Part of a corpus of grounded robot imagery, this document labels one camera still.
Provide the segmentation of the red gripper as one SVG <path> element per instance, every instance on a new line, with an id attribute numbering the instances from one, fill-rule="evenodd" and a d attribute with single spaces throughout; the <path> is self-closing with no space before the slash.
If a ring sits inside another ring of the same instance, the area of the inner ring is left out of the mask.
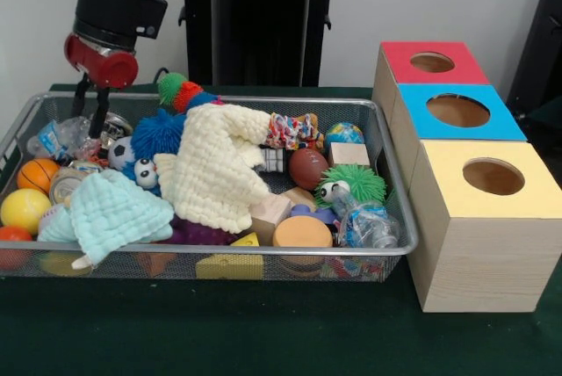
<path id="1" fill-rule="evenodd" d="M 97 109 L 89 130 L 91 139 L 99 139 L 109 110 L 110 89 L 124 89 L 130 86 L 138 75 L 138 62 L 131 52 L 103 47 L 73 33 L 65 40 L 64 54 L 74 69 L 83 72 L 83 77 L 76 86 L 71 109 L 72 118 L 83 114 L 85 95 L 91 82 L 99 87 Z"/>

